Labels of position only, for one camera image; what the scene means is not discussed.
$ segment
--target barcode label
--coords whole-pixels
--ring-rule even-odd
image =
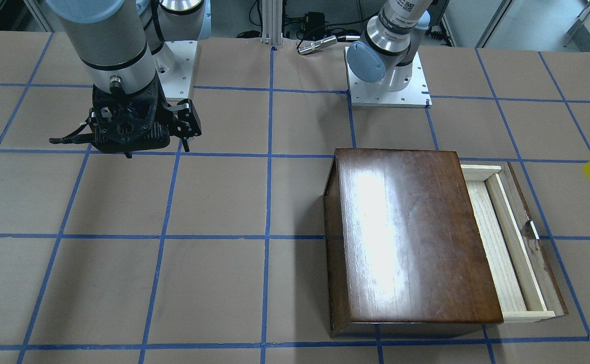
[[[406,12],[411,12],[411,11],[412,11],[412,9],[414,9],[414,5],[415,5],[414,3],[411,3],[411,2],[405,2],[405,3],[403,4],[403,10],[405,10]]]

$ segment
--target white mounting plate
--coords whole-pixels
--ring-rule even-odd
[[[197,44],[196,40],[168,41],[165,43],[173,51],[178,64],[175,69],[158,74],[165,97],[169,101],[187,99],[191,94]]]
[[[390,108],[425,108],[432,105],[432,99],[429,96],[427,82],[423,67],[420,64],[418,53],[414,56],[413,76],[410,79],[408,87],[399,92],[388,92],[385,90],[386,85],[378,83],[368,83],[360,80],[346,62],[347,50],[345,53],[345,64],[347,65],[347,79],[349,81],[349,90],[351,94],[351,104],[353,106],[383,106]]]

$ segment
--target dark wooden lid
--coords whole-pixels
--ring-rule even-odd
[[[500,323],[455,152],[337,149],[353,322]]]

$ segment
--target grid of blue tape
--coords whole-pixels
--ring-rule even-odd
[[[34,77],[41,65],[41,61],[43,60],[46,51],[48,50],[48,46],[50,46],[50,42],[52,40],[52,34],[48,37],[46,44],[39,56],[39,59],[34,67],[34,70],[28,80],[27,83],[0,83],[0,86],[16,86],[16,87],[24,87],[22,95],[20,96],[13,112],[10,115],[10,118],[4,128],[4,131],[0,135],[0,145],[3,141],[6,133],[11,126],[16,113],[21,106],[23,99],[25,98],[26,93],[28,92],[29,88],[31,87],[78,87],[78,88],[90,88],[90,85],[63,85],[63,84],[41,84],[41,83],[33,83]],[[500,98],[496,95],[494,87],[491,83],[491,80],[487,74],[486,67],[484,66],[483,60],[480,57],[479,51],[475,50],[477,53],[477,57],[480,62],[480,66],[486,76],[488,85],[492,92],[493,97],[462,97],[462,96],[451,96],[451,95],[431,95],[435,98],[452,98],[452,99],[483,99],[483,100],[491,100],[495,101],[499,113],[501,114],[502,120],[505,123],[505,127],[507,128],[508,135],[512,141],[512,144],[515,149],[515,153],[517,154],[517,158],[461,158],[463,161],[508,161],[508,162],[517,162],[521,164],[522,170],[524,175],[526,176],[526,180],[528,181],[528,185],[531,190],[531,194],[535,199],[537,204],[537,208],[539,210],[540,217],[545,223],[545,228],[547,230],[547,237],[551,240],[552,246],[554,247],[554,251],[556,253],[556,258],[558,259],[558,264],[562,269],[562,272],[565,276],[565,281],[567,282],[567,287],[570,290],[570,293],[573,297],[574,303],[576,304],[577,312],[580,315],[580,318],[583,322],[584,329],[586,330],[586,337],[517,337],[517,338],[489,338],[487,334],[487,329],[485,325],[482,325],[482,331],[484,334],[484,339],[425,339],[425,340],[382,340],[382,336],[380,334],[380,327],[379,325],[375,325],[376,330],[376,337],[374,340],[369,341],[325,341],[325,342],[286,342],[286,343],[269,343],[267,342],[267,311],[268,311],[268,281],[269,281],[269,249],[270,249],[270,240],[277,240],[277,239],[295,239],[295,240],[321,240],[324,236],[320,235],[271,235],[270,234],[270,203],[271,203],[271,183],[272,183],[272,159],[273,158],[332,158],[332,155],[307,155],[307,154],[272,154],[272,119],[273,119],[273,95],[275,92],[286,92],[286,93],[332,93],[332,94],[340,94],[345,95],[348,102],[348,113],[349,113],[349,122],[350,122],[350,129],[351,129],[351,141],[353,147],[357,147],[355,129],[353,124],[353,111],[351,107],[351,97],[348,90],[297,90],[297,89],[276,89],[274,88],[274,52],[276,51],[275,48],[270,50],[270,87],[269,88],[261,88],[261,87],[217,87],[217,86],[195,86],[195,88],[200,89],[217,89],[217,90],[260,90],[261,92],[269,92],[269,133],[268,133],[268,146],[269,150],[267,154],[235,154],[235,153],[198,153],[198,152],[191,152],[186,154],[180,150],[180,147],[177,148],[175,152],[137,152],[136,154],[141,155],[174,155],[175,156],[175,163],[172,173],[172,179],[170,182],[170,191],[167,200],[167,208],[166,214],[164,216],[163,221],[163,228],[160,235],[70,235],[65,234],[64,229],[66,227],[66,223],[70,214],[71,207],[73,206],[73,201],[75,200],[75,196],[79,187],[79,184],[82,179],[83,171],[85,170],[88,157],[91,154],[99,153],[94,151],[89,146],[86,150],[28,150],[28,149],[5,149],[0,148],[1,152],[7,153],[55,153],[55,154],[83,154],[82,164],[80,166],[80,170],[78,172],[78,176],[75,181],[75,185],[73,187],[73,191],[67,203],[66,212],[64,214],[64,218],[62,219],[62,224],[59,228],[59,232],[57,234],[1,234],[0,238],[2,237],[14,237],[14,238],[55,238],[55,244],[53,246],[53,251],[51,253],[50,259],[48,260],[48,266],[46,267],[46,272],[44,274],[43,281],[41,283],[41,288],[39,290],[39,295],[37,297],[32,316],[30,318],[30,322],[23,339],[22,345],[0,345],[0,350],[17,350],[19,351],[18,361],[17,363],[20,364],[23,361],[23,357],[27,350],[140,350],[140,357],[139,357],[139,364],[143,364],[145,358],[145,352],[147,350],[152,349],[197,349],[197,348],[254,348],[259,349],[261,351],[261,364],[265,363],[265,352],[267,348],[284,348],[284,347],[332,347],[332,346],[375,346],[378,351],[378,362],[380,364],[384,364],[384,357],[383,357],[383,346],[414,346],[414,345],[486,345],[489,357],[492,364],[495,364],[495,356],[492,350],[493,344],[501,344],[501,343],[544,343],[544,342],[578,342],[584,341],[590,343],[590,329],[589,325],[584,318],[583,310],[579,304],[579,300],[577,299],[576,292],[574,291],[573,285],[568,277],[567,270],[565,269],[563,260],[560,255],[560,251],[558,250],[558,246],[556,244],[556,240],[590,240],[590,237],[564,237],[564,236],[554,236],[551,233],[551,228],[549,228],[549,224],[547,222],[544,210],[542,210],[542,206],[537,198],[537,194],[535,193],[535,188],[530,179],[530,175],[528,174],[528,170],[526,169],[525,163],[586,163],[586,160],[563,160],[563,159],[524,159],[521,157],[521,153],[519,148],[517,147],[517,143],[515,142],[514,136],[508,126],[508,122],[504,115],[504,111],[501,107],[499,101],[528,101],[528,102],[560,102],[564,103],[567,106],[567,110],[572,117],[572,121],[576,124],[576,127],[580,133],[580,136],[583,138],[584,143],[589,149],[590,152],[590,145],[586,136],[581,130],[581,127],[577,123],[576,117],[572,112],[569,104],[571,103],[586,103],[590,104],[590,101],[571,101],[565,98],[562,91],[560,90],[560,86],[558,85],[555,77],[553,76],[549,66],[547,65],[546,60],[539,53],[540,59],[544,63],[544,66],[551,76],[551,79],[556,86],[556,89],[560,93],[561,99],[512,99],[512,98]],[[438,139],[436,138],[436,131],[434,130],[434,126],[431,119],[431,112],[429,106],[426,106],[426,116],[427,122],[429,124],[429,129],[432,134],[432,139],[434,142],[434,147],[439,150]],[[168,221],[172,209],[172,200],[173,200],[173,191],[176,184],[177,172],[179,168],[180,158],[186,156],[207,156],[207,157],[265,157],[267,158],[267,215],[266,215],[266,226],[265,226],[265,234],[264,235],[168,235],[167,226]],[[143,340],[142,343],[139,345],[95,345],[95,344],[78,344],[78,345],[31,345],[29,343],[30,336],[32,335],[32,329],[34,328],[34,323],[36,321],[37,315],[39,313],[39,307],[41,307],[41,301],[43,300],[43,295],[45,293],[46,285],[48,279],[50,278],[51,270],[53,264],[55,262],[55,257],[57,255],[57,250],[59,248],[59,244],[62,239],[66,238],[91,238],[91,239],[157,239],[159,240],[159,250],[157,256],[157,264],[156,270],[154,272],[154,283],[152,286],[152,294],[150,296],[150,303],[147,311],[147,318],[145,320],[145,328],[143,332]],[[148,337],[150,327],[152,325],[152,318],[154,313],[154,303],[156,301],[156,291],[158,287],[159,276],[161,272],[161,266],[163,262],[163,251],[164,251],[164,242],[167,239],[264,239],[265,241],[265,251],[264,251],[264,267],[263,267],[263,299],[262,299],[262,318],[261,318],[261,341],[259,343],[184,343],[184,344],[149,344]]]

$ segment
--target wooden box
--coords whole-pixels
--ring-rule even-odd
[[[324,193],[331,335],[455,337],[567,314],[509,164],[337,149]]]

